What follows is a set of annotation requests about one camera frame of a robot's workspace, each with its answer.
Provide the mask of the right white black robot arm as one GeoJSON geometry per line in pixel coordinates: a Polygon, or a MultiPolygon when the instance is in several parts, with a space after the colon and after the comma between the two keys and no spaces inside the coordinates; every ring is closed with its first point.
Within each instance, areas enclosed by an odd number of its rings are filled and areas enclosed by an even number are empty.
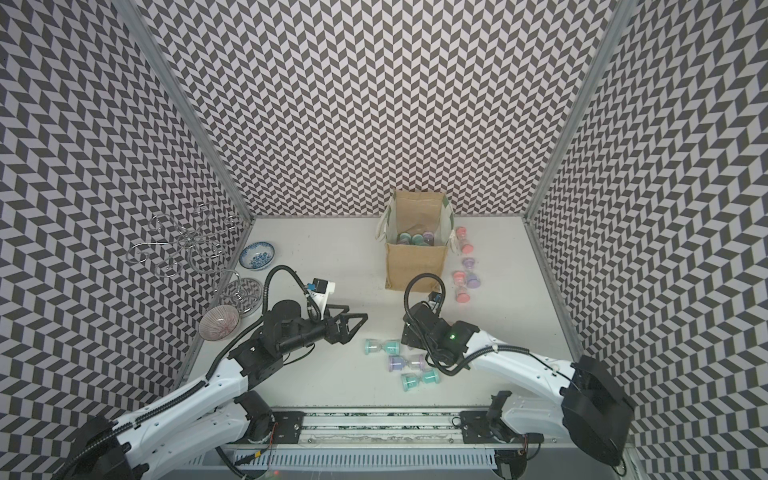
{"type": "Polygon", "coordinates": [[[498,443],[568,438],[592,459],[619,469],[636,408],[600,360],[558,360],[507,344],[478,326],[440,318],[421,302],[405,309],[403,333],[445,377],[480,370],[530,393],[492,395],[481,430],[498,443]]]}

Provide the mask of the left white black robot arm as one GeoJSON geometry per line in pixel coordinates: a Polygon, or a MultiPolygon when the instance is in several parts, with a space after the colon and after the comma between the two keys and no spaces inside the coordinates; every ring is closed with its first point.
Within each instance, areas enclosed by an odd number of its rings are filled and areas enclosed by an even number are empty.
{"type": "Polygon", "coordinates": [[[56,479],[159,479],[194,457],[242,439],[269,436],[272,411],[255,388],[287,354],[321,340],[348,343],[368,319],[346,305],[278,302],[217,356],[193,383],[116,420],[95,418],[77,434],[56,479]]]}

